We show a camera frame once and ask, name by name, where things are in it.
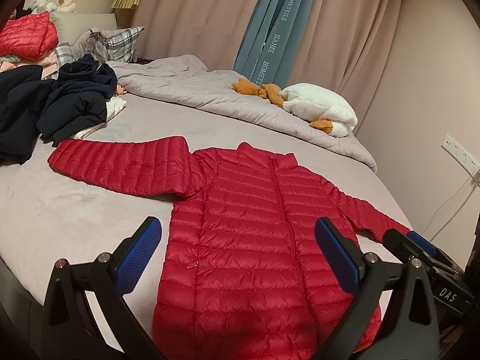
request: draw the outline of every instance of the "pink curtain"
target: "pink curtain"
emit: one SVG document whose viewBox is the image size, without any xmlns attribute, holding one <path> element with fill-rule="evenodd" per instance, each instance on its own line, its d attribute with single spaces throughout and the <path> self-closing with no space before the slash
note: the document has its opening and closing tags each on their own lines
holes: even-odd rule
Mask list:
<svg viewBox="0 0 480 360">
<path fill-rule="evenodd" d="M 147 59 L 193 54 L 210 70 L 232 69 L 258 0 L 141 0 L 134 26 Z"/>
<path fill-rule="evenodd" d="M 385 67 L 402 0 L 314 0 L 289 84 L 342 95 L 358 125 Z"/>
</svg>

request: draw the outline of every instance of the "metal screw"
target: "metal screw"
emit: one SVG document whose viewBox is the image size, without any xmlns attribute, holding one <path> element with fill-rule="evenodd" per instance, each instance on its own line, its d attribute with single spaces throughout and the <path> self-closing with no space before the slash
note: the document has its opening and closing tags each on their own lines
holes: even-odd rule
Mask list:
<svg viewBox="0 0 480 360">
<path fill-rule="evenodd" d="M 378 256 L 375 254 L 375 253 L 367 253 L 365 255 L 365 259 L 369 262 L 369 263 L 376 263 L 378 261 Z"/>
<path fill-rule="evenodd" d="M 421 268 L 422 266 L 422 261 L 419 260 L 419 259 L 412 259 L 412 265 L 415 267 L 415 268 Z"/>
<path fill-rule="evenodd" d="M 110 257 L 111 257 L 110 253 L 105 252 L 100 254 L 97 260 L 100 261 L 101 263 L 106 263 L 110 259 Z"/>
<path fill-rule="evenodd" d="M 55 268 L 63 268 L 67 265 L 67 262 L 64 259 L 60 259 L 55 263 Z"/>
</svg>

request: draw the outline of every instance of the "gray bed sheet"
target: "gray bed sheet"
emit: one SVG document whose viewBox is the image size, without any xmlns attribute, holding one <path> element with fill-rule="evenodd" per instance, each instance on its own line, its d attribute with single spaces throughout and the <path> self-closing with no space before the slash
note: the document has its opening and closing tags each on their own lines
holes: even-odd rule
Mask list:
<svg viewBox="0 0 480 360">
<path fill-rule="evenodd" d="M 325 176 L 346 194 L 365 199 L 375 208 L 410 227 L 405 215 L 380 179 L 364 163 L 266 128 L 194 108 L 125 95 L 126 108 L 88 137 L 104 142 L 144 142 L 183 135 L 190 151 L 241 142 L 286 154 Z M 21 284 L 40 303 L 55 261 L 92 261 L 113 251 L 145 217 L 160 219 L 163 237 L 135 291 L 125 300 L 140 324 L 151 333 L 158 282 L 165 258 L 173 196 L 152 199 L 122 195 L 53 172 L 47 159 L 51 144 L 37 142 L 31 160 L 22 166 L 0 166 L 0 255 Z M 382 245 L 358 236 L 364 251 L 386 261 L 395 258 Z M 88 295 L 106 341 L 118 347 L 95 297 Z M 381 299 L 385 312 L 388 294 Z"/>
</svg>

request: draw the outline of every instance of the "white cloth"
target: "white cloth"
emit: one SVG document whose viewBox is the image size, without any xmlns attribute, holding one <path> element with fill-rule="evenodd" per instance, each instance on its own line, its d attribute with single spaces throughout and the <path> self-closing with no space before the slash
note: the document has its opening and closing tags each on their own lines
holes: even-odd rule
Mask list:
<svg viewBox="0 0 480 360">
<path fill-rule="evenodd" d="M 106 102 L 106 121 L 108 122 L 113 117 L 118 115 L 118 113 L 125 108 L 127 102 L 119 97 L 112 97 L 109 101 Z M 104 126 L 106 123 L 100 123 L 96 126 L 85 128 L 82 131 L 79 131 L 75 135 L 72 135 L 72 139 L 85 139 L 92 132 L 97 131 L 100 127 Z"/>
<path fill-rule="evenodd" d="M 346 137 L 357 125 L 355 111 L 339 94 L 317 85 L 300 83 L 280 91 L 283 109 L 292 115 L 314 122 L 327 119 L 332 122 L 332 137 Z"/>
</svg>

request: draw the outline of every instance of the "dark clothing pile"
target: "dark clothing pile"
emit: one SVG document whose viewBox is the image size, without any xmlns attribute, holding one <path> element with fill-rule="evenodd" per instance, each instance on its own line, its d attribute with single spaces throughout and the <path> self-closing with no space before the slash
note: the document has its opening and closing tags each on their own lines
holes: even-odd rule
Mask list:
<svg viewBox="0 0 480 360">
<path fill-rule="evenodd" d="M 107 121 L 108 101 L 117 88 L 117 76 L 106 63 L 85 54 L 63 65 L 37 123 L 44 141 L 56 147 L 75 133 Z"/>
<path fill-rule="evenodd" d="M 147 65 L 149 64 L 150 62 L 153 62 L 155 61 L 154 59 L 144 59 L 144 58 L 137 58 L 136 61 L 131 61 L 130 63 L 132 64 L 137 64 L 137 65 Z"/>
<path fill-rule="evenodd" d="M 32 156 L 37 121 L 55 82 L 41 80 L 42 72 L 29 65 L 0 74 L 0 163 L 23 164 Z"/>
</svg>

